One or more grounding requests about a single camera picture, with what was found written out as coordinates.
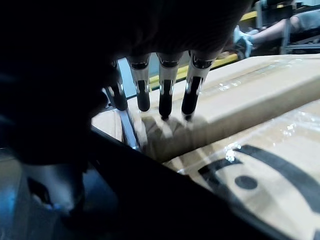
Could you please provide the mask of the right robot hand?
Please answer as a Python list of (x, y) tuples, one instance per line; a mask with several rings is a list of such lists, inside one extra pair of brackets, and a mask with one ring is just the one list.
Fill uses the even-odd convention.
[(117, 83), (112, 62), (187, 50), (214, 59), (249, 0), (3, 0), (0, 140), (31, 193), (69, 215), (84, 198), (91, 120)]

